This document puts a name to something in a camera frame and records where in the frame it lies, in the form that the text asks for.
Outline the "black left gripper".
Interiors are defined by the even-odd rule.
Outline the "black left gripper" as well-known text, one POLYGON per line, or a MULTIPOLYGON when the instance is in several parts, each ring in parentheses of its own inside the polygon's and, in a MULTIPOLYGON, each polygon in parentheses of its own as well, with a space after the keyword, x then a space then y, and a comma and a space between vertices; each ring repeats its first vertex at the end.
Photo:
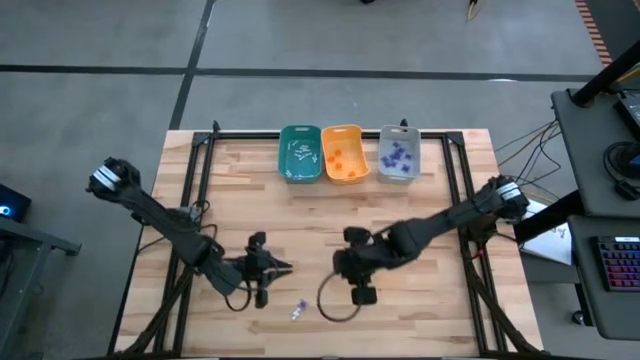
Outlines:
POLYGON ((275 258, 264 249, 266 233, 258 231, 249 237, 248 249, 244 256, 243 280, 248 284, 254 284, 255 307, 263 309, 269 301, 268 287, 277 279, 289 275, 291 270, 274 268, 292 268, 292 265, 275 258))

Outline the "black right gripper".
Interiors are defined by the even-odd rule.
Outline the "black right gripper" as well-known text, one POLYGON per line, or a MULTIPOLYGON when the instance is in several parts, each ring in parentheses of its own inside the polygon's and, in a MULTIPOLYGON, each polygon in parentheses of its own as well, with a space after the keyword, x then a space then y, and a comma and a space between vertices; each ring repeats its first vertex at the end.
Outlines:
POLYGON ((371 283, 371 276, 388 260, 388 247, 381 241, 369 240, 371 232, 363 227, 346 227, 343 237, 349 246, 334 252, 333 271, 350 285, 358 286, 351 289, 353 305, 375 305, 376 288, 367 286, 371 283))

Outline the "teal plastic bin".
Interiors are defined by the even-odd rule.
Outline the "teal plastic bin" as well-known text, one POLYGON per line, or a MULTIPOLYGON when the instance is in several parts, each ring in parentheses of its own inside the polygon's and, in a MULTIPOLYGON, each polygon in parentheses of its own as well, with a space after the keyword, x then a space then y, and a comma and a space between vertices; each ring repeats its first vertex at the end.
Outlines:
POLYGON ((288 183, 308 184, 314 183, 323 172, 321 144, 321 129, 312 125, 289 125, 284 127, 279 134, 278 172, 288 183), (311 151, 305 160, 296 158, 296 150, 301 150, 301 145, 307 145, 311 151), (314 156, 319 158, 317 163, 310 163, 314 156))

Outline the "orange plastic bin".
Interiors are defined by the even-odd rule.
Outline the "orange plastic bin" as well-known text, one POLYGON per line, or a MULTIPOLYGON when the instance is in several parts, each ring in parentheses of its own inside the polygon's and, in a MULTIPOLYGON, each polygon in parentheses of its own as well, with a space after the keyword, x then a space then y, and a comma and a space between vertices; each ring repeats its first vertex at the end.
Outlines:
POLYGON ((346 124, 324 128, 321 131, 321 142, 326 173, 332 183, 355 184, 362 182, 369 174, 370 169, 362 143, 362 129, 358 125, 346 124), (342 150, 341 156, 334 156, 333 152, 336 149, 342 150), (334 163, 327 161, 329 156, 335 157, 334 163), (343 164, 341 171, 335 168, 338 162, 343 164), (348 178, 350 171, 355 171, 355 178, 348 178))

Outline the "light grey plastic bin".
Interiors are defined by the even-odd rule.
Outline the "light grey plastic bin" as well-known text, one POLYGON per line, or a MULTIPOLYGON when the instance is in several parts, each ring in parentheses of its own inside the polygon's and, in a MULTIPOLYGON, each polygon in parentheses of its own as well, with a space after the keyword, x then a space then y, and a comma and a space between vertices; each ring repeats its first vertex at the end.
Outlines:
POLYGON ((378 180, 383 183, 396 185, 409 185, 421 173, 421 134, 420 131, 413 127, 405 126, 384 126, 380 130, 379 147, 378 147, 378 180), (401 154, 399 160, 394 160, 391 156, 398 153, 392 148, 392 142, 398 142, 400 147, 406 149, 401 154), (411 160, 404 158, 405 154, 412 155, 411 160), (387 157, 389 161, 397 162, 395 168, 385 167, 381 158, 387 157), (408 173, 402 172, 403 165, 410 167, 408 173))

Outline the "grey desk top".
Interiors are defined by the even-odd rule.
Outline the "grey desk top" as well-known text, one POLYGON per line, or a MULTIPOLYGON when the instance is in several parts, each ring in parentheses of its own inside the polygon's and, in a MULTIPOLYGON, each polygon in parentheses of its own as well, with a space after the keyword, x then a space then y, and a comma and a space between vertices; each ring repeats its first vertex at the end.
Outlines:
POLYGON ((581 302, 585 321, 606 339, 640 341, 640 292, 610 292, 605 288, 593 243, 597 236, 640 237, 640 220, 573 215, 567 224, 585 297, 581 302))
POLYGON ((591 216, 640 218, 640 200, 628 201, 614 190, 603 165, 609 145, 634 137, 614 109, 618 98, 600 95, 587 107, 575 105, 568 91, 551 94, 585 212, 591 216))

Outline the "black backlit keyboard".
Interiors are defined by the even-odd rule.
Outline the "black backlit keyboard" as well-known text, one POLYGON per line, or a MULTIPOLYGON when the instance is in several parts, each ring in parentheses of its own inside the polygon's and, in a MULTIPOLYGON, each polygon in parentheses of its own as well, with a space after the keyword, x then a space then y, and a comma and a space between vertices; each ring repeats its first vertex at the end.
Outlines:
POLYGON ((595 260, 610 292, 640 292, 640 237, 597 236, 595 260))

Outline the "black headphones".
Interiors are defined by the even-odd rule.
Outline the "black headphones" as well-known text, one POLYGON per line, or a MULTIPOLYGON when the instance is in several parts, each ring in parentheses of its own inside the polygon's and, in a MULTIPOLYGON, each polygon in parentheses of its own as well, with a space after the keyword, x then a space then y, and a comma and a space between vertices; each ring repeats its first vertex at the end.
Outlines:
POLYGON ((609 145, 603 153, 603 167, 619 196, 627 201, 640 200, 640 143, 609 145))

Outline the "black device blue light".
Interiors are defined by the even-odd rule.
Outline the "black device blue light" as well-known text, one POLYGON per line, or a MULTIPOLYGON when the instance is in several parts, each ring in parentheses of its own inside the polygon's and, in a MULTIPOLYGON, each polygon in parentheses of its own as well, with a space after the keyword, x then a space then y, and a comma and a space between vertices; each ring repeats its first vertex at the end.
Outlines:
POLYGON ((22 222, 31 203, 29 197, 0 184, 0 217, 22 222))

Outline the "black diagonal pole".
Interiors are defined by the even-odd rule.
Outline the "black diagonal pole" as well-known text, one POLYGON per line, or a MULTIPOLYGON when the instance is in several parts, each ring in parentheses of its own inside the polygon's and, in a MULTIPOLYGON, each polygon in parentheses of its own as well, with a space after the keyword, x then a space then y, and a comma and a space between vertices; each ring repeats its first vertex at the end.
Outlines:
POLYGON ((638 62, 640 62, 640 40, 636 41, 619 58, 606 66, 581 89, 574 93, 569 93, 570 99, 577 106, 587 106, 597 95, 629 72, 638 62))

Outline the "black laptop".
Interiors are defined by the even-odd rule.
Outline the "black laptop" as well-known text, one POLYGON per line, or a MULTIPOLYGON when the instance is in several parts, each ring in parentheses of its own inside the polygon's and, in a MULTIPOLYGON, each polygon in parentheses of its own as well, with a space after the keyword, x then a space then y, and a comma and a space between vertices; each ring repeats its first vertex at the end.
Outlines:
POLYGON ((614 104, 614 109, 633 138, 640 142, 640 96, 623 93, 614 104))

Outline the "black mat orange striped edge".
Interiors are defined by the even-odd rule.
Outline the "black mat orange striped edge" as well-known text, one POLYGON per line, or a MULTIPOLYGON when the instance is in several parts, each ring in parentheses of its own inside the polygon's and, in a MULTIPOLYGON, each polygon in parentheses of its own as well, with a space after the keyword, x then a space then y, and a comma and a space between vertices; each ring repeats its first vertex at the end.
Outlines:
POLYGON ((579 15, 587 29, 591 42, 596 50, 599 61, 603 67, 610 65, 613 58, 608 51, 605 41, 599 31, 595 19, 586 3, 586 0, 574 0, 579 15))

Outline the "black aluminium table frame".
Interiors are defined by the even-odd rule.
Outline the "black aluminium table frame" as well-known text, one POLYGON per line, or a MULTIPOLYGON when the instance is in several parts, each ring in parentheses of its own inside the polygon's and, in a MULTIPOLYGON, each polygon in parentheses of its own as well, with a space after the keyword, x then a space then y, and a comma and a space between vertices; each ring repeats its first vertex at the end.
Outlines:
POLYGON ((348 246, 346 227, 376 233, 427 218, 499 176, 471 172, 470 131, 421 131, 421 173, 409 185, 376 178, 378 130, 362 130, 370 169, 362 182, 332 183, 322 155, 319 180, 288 183, 278 172, 279 134, 171 131, 152 195, 167 207, 204 206, 195 223, 227 258, 244 256, 249 237, 264 231, 264 248, 293 272, 268 287, 268 304, 257 309, 243 290, 221 295, 150 226, 133 260, 110 359, 540 357, 518 248, 505 238, 488 244, 497 218, 453 229, 416 260, 377 270, 375 305, 353 305, 352 286, 333 271, 334 252, 348 246), (300 299, 308 306, 291 320, 300 299))

